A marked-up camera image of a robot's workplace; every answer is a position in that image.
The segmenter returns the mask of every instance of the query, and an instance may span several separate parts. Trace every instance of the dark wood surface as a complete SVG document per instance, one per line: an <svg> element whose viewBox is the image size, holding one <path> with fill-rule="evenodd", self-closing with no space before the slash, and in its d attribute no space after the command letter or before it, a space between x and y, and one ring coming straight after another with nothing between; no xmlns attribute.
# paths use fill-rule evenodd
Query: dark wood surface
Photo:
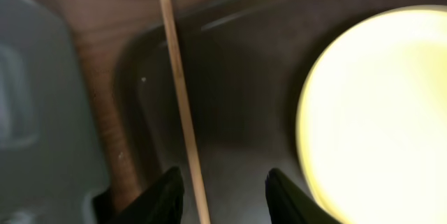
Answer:
<svg viewBox="0 0 447 224"><path fill-rule="evenodd" d="M36 0L66 20L89 90L112 177L112 197L122 210L140 193L112 92L113 71L124 46L161 21L159 0ZM177 11L206 0L175 0Z"/></svg>

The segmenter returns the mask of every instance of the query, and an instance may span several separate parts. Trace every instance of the chopstick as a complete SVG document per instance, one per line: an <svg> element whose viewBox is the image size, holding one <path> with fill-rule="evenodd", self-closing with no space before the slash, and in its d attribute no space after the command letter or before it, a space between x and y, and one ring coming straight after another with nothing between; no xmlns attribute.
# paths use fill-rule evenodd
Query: chopstick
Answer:
<svg viewBox="0 0 447 224"><path fill-rule="evenodd" d="M188 93L184 81L182 58L175 31L173 5L171 0L160 0L163 21L165 24L166 39L170 55L170 65L173 70L175 93L179 105L180 119L182 121L183 137L188 156L189 170L193 181L194 196L196 198L198 215L201 224L210 224L210 213L208 212L205 187L203 185L202 172L198 159L196 136L194 134L191 110L189 109Z"/></svg>

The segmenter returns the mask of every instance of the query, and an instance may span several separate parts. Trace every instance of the round yellow plate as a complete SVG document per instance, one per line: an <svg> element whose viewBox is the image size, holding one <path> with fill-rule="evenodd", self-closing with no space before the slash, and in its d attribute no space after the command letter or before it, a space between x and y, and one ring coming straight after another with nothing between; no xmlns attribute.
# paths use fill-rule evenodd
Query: round yellow plate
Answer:
<svg viewBox="0 0 447 224"><path fill-rule="evenodd" d="M322 53L297 148L312 195L343 223L447 223L447 12L388 11Z"/></svg>

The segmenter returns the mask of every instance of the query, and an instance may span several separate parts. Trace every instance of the black tray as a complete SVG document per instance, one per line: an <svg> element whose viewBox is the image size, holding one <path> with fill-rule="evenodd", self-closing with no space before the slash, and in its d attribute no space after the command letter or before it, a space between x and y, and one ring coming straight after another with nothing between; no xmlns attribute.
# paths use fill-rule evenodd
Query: black tray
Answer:
<svg viewBox="0 0 447 224"><path fill-rule="evenodd" d="M418 4L447 0L216 0L177 18L213 224L270 223L264 179L273 167L309 194L295 148L309 69L355 23ZM180 166L182 222L198 223L162 25L131 42L115 85L142 181Z"/></svg>

